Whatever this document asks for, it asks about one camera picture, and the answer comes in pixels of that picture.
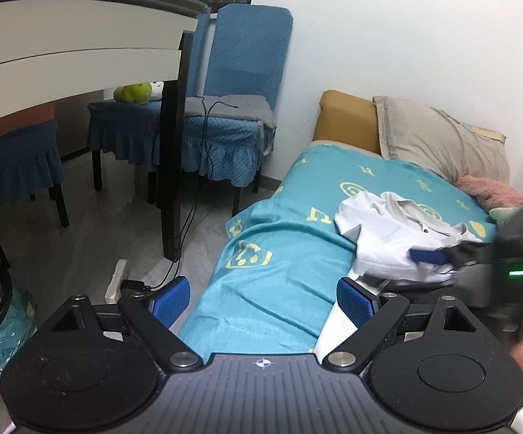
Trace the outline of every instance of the chair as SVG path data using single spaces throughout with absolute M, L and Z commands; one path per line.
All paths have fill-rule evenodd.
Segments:
M 61 183 L 63 172 L 57 148 L 57 123 L 24 127 L 0 137 L 0 201 L 14 202 L 48 188 L 49 196 L 57 203 L 63 227 L 69 218 Z M 0 260 L 9 262 L 0 246 Z
M 188 97 L 197 93 L 197 83 L 203 46 L 209 25 L 209 14 L 202 14 L 197 20 L 193 36 L 191 60 L 188 71 Z M 95 191 L 103 189 L 100 168 L 100 151 L 113 152 L 118 160 L 127 160 L 132 165 L 142 165 L 147 171 L 150 204 L 155 203 L 157 184 L 157 163 L 154 163 L 154 143 L 159 133 L 161 101 L 144 105 L 133 105 L 114 100 L 89 104 L 89 147 L 93 158 L 93 181 Z
M 220 9 L 203 94 L 261 95 L 275 111 L 292 25 L 291 13 L 285 8 L 230 4 Z M 263 159 L 273 148 L 275 128 L 210 116 L 203 146 L 204 123 L 205 116 L 185 118 L 183 169 L 199 170 L 214 181 L 231 180 L 235 215 L 242 188 L 254 181 L 257 192 Z

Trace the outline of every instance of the bed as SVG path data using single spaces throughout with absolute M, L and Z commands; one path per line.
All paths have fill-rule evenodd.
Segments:
M 314 141 L 273 197 L 227 223 L 230 241 L 179 332 L 204 360 L 213 352 L 313 351 L 356 253 L 334 215 L 359 191 L 396 192 L 436 218 L 466 223 L 484 241 L 493 238 L 496 225 L 472 197 L 420 166 L 382 159 L 375 109 L 345 97 L 324 94 Z

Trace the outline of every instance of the yellow print on bedsheet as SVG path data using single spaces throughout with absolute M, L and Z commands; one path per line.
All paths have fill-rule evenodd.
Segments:
M 307 221 L 317 221 L 318 220 L 317 217 L 320 215 L 321 215 L 321 218 L 319 220 L 321 221 L 321 223 L 325 223 L 327 225 L 332 223 L 329 215 L 326 215 L 321 210 L 317 210 L 315 207 L 312 207 L 311 211 L 309 212 L 309 217 L 306 218 L 306 220 Z
M 432 192 L 432 189 L 428 187 L 428 184 L 424 183 L 421 179 L 417 179 L 416 182 L 420 185 L 420 189 L 426 192 Z
M 348 181 L 339 184 L 339 188 L 349 197 L 356 195 L 358 192 L 368 192 L 368 190 L 359 184 L 350 183 Z
M 486 238 L 486 229 L 484 228 L 482 223 L 473 220 L 469 221 L 468 223 L 472 226 L 472 228 L 478 234 L 479 237 Z
M 243 223 L 241 221 L 241 218 L 233 224 L 233 226 L 227 231 L 228 234 L 231 234 L 232 237 L 236 237 L 239 235 L 243 230 Z
M 436 211 L 435 209 L 431 208 L 430 206 L 426 204 L 418 204 L 418 207 L 422 209 L 424 212 L 426 212 L 430 217 L 433 217 L 437 220 L 442 220 L 442 216 Z
M 372 169 L 371 168 L 368 168 L 367 166 L 362 166 L 360 165 L 360 168 L 362 169 L 362 172 L 367 174 L 367 175 L 370 175 L 370 176 L 376 176 L 373 172 L 372 172 Z
M 255 266 L 265 266 L 274 255 L 271 251 L 264 252 L 255 243 L 237 242 L 237 252 L 227 262 L 227 269 L 245 269 Z

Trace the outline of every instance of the orange box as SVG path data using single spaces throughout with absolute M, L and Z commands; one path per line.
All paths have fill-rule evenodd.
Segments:
M 29 107 L 14 114 L 0 117 L 0 137 L 5 133 L 13 132 L 29 125 L 43 124 L 54 119 L 54 106 L 52 103 Z

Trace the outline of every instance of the table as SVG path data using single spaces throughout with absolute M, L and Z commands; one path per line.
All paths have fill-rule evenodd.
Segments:
M 197 0 L 0 0 L 0 117 L 110 86 L 165 81 L 158 206 L 180 258 L 181 140 Z

